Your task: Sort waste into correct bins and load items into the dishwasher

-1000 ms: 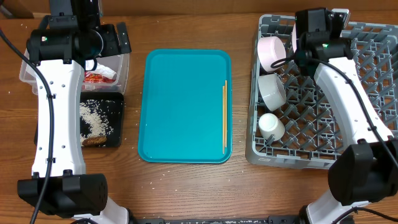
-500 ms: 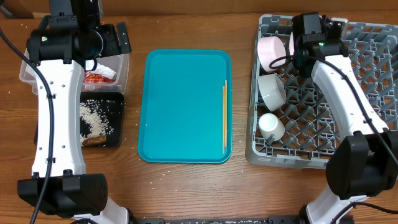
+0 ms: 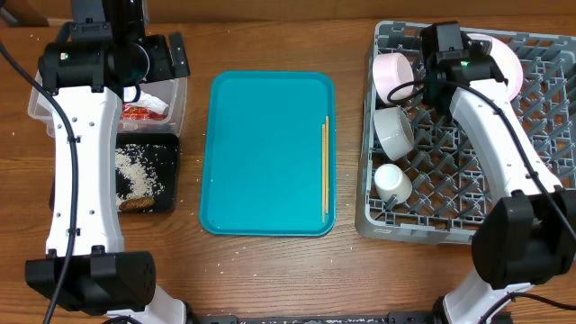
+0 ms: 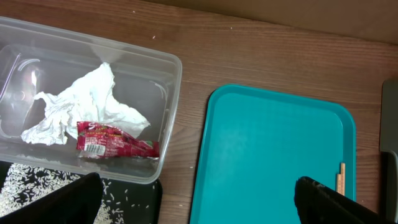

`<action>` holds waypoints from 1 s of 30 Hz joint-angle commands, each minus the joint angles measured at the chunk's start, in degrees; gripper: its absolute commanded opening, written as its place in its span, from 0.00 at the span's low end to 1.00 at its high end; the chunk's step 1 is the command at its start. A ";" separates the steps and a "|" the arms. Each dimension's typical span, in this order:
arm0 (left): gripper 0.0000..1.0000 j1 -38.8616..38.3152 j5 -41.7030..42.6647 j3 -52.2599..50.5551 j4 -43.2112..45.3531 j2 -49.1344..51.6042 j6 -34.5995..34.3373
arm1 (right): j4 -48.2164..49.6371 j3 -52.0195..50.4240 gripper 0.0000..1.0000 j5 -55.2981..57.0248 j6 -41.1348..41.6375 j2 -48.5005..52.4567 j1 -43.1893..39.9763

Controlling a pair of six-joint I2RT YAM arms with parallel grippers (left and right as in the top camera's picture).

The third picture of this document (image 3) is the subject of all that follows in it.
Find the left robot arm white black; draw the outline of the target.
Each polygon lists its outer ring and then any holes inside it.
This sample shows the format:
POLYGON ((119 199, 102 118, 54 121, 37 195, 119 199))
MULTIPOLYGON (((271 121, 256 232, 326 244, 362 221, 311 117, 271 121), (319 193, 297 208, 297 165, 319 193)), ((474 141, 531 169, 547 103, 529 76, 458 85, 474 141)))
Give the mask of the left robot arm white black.
POLYGON ((115 147, 129 86, 186 77, 183 37, 147 35, 141 21, 73 22, 49 43, 33 87, 55 128, 53 218, 45 256, 26 283, 51 308, 112 323, 190 323, 189 305, 157 283, 153 256, 128 252, 115 205, 115 147))

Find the white rice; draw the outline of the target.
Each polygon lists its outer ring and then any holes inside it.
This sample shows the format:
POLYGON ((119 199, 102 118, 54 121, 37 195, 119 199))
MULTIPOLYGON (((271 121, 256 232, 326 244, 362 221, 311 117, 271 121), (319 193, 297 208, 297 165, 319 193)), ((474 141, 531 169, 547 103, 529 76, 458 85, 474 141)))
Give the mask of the white rice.
POLYGON ((153 160, 146 157, 145 146, 127 144, 115 150, 115 168, 119 177, 116 203, 144 196, 156 197, 165 187, 159 182, 153 160))

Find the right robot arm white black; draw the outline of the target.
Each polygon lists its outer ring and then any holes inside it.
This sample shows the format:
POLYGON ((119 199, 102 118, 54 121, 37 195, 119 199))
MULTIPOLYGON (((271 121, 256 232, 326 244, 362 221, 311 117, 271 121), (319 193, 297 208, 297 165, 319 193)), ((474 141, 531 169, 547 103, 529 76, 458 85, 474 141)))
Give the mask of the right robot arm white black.
POLYGON ((575 256, 575 193, 537 155, 511 109, 496 64, 455 61, 429 70, 424 101, 464 130, 492 209, 472 237, 474 267, 441 301, 447 323, 488 323, 510 300, 566 274, 575 256))

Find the white napkin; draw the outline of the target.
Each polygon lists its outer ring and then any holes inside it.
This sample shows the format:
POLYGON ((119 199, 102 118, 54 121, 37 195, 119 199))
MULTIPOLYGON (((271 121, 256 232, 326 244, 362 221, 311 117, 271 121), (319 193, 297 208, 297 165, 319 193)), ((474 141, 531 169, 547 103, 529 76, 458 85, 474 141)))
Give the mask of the white napkin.
POLYGON ((160 98, 138 90, 136 86, 125 87, 123 90, 123 103, 149 108, 155 113, 166 114, 169 105, 160 98))

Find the small white plate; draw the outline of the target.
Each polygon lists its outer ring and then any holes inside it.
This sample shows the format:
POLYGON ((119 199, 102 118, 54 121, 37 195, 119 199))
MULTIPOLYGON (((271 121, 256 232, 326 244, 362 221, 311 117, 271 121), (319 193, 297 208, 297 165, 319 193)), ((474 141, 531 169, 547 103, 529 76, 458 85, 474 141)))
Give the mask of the small white plate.
POLYGON ((401 53, 375 56, 372 72, 376 92, 385 104, 391 104, 387 97, 394 88, 414 80, 410 62, 401 53))

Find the white cup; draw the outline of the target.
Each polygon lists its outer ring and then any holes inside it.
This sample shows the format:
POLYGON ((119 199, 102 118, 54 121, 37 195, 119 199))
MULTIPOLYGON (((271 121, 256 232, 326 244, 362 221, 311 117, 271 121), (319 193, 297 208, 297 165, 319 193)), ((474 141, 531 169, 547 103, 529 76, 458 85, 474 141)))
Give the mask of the white cup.
POLYGON ((412 194, 412 182, 408 176, 394 164, 379 166, 374 173, 374 185, 378 196, 385 203, 394 195, 396 203, 406 202, 412 194))

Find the large white plate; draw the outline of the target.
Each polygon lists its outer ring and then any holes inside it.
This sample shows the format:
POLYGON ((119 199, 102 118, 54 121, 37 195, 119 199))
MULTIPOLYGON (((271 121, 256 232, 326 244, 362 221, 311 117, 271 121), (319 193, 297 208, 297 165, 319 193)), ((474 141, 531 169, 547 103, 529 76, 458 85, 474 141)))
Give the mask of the large white plate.
POLYGON ((519 94, 524 81, 524 72, 518 56, 504 42, 481 33, 468 33, 475 41, 490 41, 490 56, 497 63, 503 76, 508 80, 507 94, 512 102, 519 94))

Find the wooden chopstick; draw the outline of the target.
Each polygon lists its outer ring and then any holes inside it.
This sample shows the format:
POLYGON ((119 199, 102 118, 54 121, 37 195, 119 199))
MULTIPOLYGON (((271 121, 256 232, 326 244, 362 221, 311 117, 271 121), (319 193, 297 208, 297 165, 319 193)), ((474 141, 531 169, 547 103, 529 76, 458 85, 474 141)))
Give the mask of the wooden chopstick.
POLYGON ((321 160, 321 171, 322 171, 322 223, 326 223, 326 125, 322 124, 322 160, 321 160))
POLYGON ((329 117, 323 124, 323 166, 324 166, 324 216, 329 212, 329 117))

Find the grey bowl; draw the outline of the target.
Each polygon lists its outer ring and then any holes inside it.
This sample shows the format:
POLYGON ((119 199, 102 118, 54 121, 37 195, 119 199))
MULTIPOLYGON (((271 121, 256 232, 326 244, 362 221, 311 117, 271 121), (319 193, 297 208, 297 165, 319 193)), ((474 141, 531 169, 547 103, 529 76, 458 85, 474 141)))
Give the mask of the grey bowl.
POLYGON ((414 134, 407 115, 399 106, 374 112, 376 136, 388 159, 396 161, 414 149, 414 134))

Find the brown food scrap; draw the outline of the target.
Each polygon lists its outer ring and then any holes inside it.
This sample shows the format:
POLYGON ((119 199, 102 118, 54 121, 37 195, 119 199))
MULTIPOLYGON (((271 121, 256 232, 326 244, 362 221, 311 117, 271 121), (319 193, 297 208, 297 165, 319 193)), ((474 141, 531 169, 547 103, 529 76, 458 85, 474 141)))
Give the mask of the brown food scrap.
POLYGON ((149 210, 155 204, 155 199, 150 196, 132 198, 119 205, 121 212, 143 212, 149 210))

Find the red snack wrapper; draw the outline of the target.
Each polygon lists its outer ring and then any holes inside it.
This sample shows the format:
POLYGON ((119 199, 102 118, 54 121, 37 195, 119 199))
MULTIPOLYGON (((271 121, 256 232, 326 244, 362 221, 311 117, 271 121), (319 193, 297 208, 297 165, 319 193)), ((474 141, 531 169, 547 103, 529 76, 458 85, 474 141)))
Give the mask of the red snack wrapper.
POLYGON ((166 114, 157 113, 149 108, 133 104, 125 104, 122 107, 122 120, 128 121, 162 121, 167 117, 166 114))

